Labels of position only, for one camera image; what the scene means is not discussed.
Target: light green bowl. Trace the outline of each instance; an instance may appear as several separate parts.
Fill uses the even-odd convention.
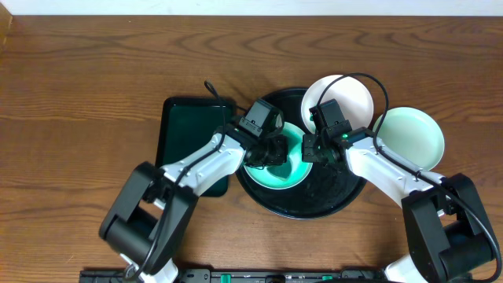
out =
[[[292,123],[285,122],[281,132],[288,141],[287,163],[264,169],[244,167],[248,175],[261,186],[269,189],[288,189],[308,176],[312,163],[302,161],[302,137],[304,132]]]
[[[374,131],[381,118],[374,124]],[[389,110],[378,137],[391,150],[425,170],[440,162],[445,149],[439,125],[428,114],[410,107]]]

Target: mint green bowl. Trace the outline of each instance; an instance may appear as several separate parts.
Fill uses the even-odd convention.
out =
[[[281,166],[263,169],[244,167],[248,175],[261,186],[269,189],[288,189],[308,176],[312,163],[302,161],[302,137],[304,132],[292,123],[285,122],[281,132],[288,141],[287,162]]]
[[[374,124],[374,131],[381,118],[382,115]],[[439,125],[428,114],[415,108],[389,110],[377,136],[391,150],[425,170],[433,169],[445,150]]]

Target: white bowl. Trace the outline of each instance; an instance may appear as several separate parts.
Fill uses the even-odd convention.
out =
[[[316,106],[323,90],[334,80],[342,75],[329,75],[319,79],[304,94],[300,112],[302,120],[307,129],[314,134],[316,126],[310,120],[309,108]],[[368,127],[374,114],[374,103],[369,90],[357,79],[347,77],[334,83],[326,92],[321,102],[335,99],[344,114],[344,118],[349,120],[353,130],[360,127]]]

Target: black round tray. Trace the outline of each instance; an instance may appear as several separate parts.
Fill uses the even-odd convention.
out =
[[[279,90],[263,99],[285,114],[285,121],[309,133],[300,115],[306,88]],[[266,209],[293,219],[316,219],[345,208],[362,191],[366,181],[345,166],[313,164],[308,176],[289,189],[268,189],[259,185],[241,167],[237,179],[244,190]]]

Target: wooden table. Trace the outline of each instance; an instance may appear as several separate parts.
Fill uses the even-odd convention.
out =
[[[439,122],[446,152],[435,170],[472,178],[503,242],[501,18],[15,17],[0,62],[0,281],[126,266],[97,231],[132,169],[154,161],[167,97],[208,96],[211,79],[247,107],[347,72],[375,75],[392,107]],[[331,270],[406,253],[402,212],[372,185],[333,216],[296,221],[232,177],[224,197],[198,204],[177,261]]]

